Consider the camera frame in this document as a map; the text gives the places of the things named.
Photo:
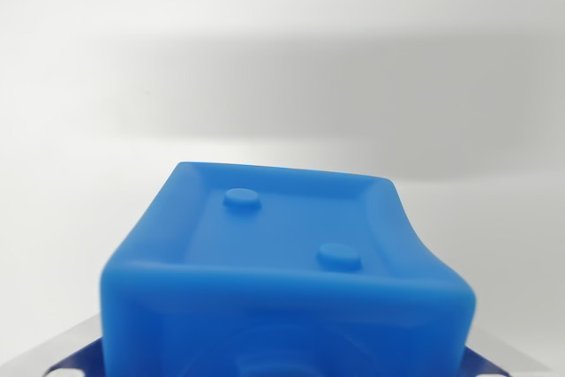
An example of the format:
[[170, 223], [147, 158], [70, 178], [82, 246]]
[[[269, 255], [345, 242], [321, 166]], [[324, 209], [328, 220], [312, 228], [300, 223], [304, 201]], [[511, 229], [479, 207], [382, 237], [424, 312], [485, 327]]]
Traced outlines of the gripper right finger with black rubber pad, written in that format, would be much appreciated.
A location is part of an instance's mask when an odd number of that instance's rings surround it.
[[460, 368], [461, 376], [563, 376], [490, 333], [473, 328]]

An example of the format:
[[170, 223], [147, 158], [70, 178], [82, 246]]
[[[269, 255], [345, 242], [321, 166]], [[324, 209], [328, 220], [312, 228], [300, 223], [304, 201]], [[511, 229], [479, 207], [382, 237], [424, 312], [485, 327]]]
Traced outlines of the gripper left finger with black rubber pad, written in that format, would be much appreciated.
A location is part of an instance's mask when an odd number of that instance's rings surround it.
[[97, 340], [101, 335], [101, 318], [96, 314], [1, 365], [1, 375], [44, 376], [60, 360]]

